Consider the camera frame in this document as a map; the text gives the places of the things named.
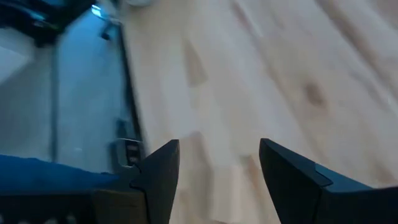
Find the blue cloth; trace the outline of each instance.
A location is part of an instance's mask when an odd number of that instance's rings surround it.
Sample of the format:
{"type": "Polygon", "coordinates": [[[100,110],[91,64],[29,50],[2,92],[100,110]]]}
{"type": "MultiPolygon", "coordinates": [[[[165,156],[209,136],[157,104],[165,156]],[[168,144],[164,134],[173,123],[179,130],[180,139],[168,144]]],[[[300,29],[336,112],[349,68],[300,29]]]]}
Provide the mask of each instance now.
{"type": "Polygon", "coordinates": [[[92,173],[38,159],[0,155],[0,192],[89,190],[116,179],[116,175],[92,173]]]}

